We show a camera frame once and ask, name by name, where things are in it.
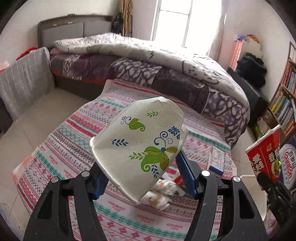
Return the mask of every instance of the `red cloth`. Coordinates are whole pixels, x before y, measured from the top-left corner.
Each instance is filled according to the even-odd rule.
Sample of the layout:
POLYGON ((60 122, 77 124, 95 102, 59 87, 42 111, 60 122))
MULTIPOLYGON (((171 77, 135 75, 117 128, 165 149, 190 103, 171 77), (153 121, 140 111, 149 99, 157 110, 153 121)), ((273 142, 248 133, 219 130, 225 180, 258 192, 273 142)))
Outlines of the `red cloth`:
POLYGON ((35 48, 35 47, 28 49, 27 51, 25 51, 24 53, 22 53, 22 54, 17 58, 17 60, 19 60, 20 58, 24 57, 25 55, 29 54, 31 51, 36 50, 36 49, 37 49, 37 48, 35 48))

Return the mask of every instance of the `bed frame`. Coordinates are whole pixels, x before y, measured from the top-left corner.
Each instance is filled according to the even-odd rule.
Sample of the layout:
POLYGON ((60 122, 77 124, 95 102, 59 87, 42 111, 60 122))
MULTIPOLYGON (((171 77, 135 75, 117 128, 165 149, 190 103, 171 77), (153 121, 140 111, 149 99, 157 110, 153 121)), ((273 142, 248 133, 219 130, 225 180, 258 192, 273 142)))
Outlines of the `bed frame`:
MULTIPOLYGON (((111 32, 112 16, 68 15, 38 23, 38 47, 53 47, 52 42, 60 39, 80 38, 111 32)), ((55 85, 87 100, 93 100, 104 86, 54 75, 55 85)))

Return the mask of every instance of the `window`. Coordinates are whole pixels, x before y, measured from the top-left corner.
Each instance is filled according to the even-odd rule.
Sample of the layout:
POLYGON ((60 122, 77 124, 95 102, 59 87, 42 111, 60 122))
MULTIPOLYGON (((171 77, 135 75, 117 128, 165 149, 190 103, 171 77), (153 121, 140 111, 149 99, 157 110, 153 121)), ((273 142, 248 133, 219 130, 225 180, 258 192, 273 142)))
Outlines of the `window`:
POLYGON ((159 0, 152 40, 206 54, 220 15, 221 0, 159 0))

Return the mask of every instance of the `pink patterned tablecloth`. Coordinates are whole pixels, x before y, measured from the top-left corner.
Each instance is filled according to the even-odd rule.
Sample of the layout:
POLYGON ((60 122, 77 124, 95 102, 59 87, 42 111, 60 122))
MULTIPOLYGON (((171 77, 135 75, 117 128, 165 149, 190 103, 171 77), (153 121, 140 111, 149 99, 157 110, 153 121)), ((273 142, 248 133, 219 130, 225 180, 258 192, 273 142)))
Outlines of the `pink patterned tablecloth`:
MULTIPOLYGON (((72 114, 13 171, 17 190, 28 212, 32 213, 53 176, 62 180, 73 178, 92 167, 94 159, 89 149, 90 138, 102 130, 129 102, 161 95, 149 88, 120 80, 108 80, 98 98, 72 114)), ((185 114, 184 125, 189 134, 183 150, 187 157, 205 169, 211 147, 218 147, 225 151, 223 178, 230 179, 233 173, 231 149, 225 143, 222 122, 206 119, 184 103, 170 99, 185 114)), ((177 167, 173 162, 167 172, 172 174, 175 171, 177 167)), ((211 239, 215 239, 218 234, 222 197, 218 197, 217 203, 211 239)), ((184 240, 197 201, 186 195, 176 196, 170 207, 163 211, 146 205, 133 206, 109 182, 104 195, 94 201, 94 205, 109 241, 175 241, 184 240)), ((69 197, 69 206, 74 237, 81 240, 73 197, 69 197)))

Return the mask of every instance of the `white curtain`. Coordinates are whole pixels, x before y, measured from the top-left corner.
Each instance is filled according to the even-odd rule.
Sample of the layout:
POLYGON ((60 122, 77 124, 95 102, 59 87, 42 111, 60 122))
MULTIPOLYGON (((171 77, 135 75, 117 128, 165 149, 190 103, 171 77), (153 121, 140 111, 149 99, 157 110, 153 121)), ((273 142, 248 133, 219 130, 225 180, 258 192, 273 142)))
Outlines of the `white curtain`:
POLYGON ((208 51, 208 56, 212 58, 215 61, 218 61, 219 54, 221 50, 222 40, 223 40, 223 34, 224 34, 224 23, 225 23, 225 17, 226 12, 228 9, 229 0, 221 0, 221 16, 219 19, 217 31, 215 34, 215 37, 213 39, 213 42, 211 44, 211 47, 208 51))

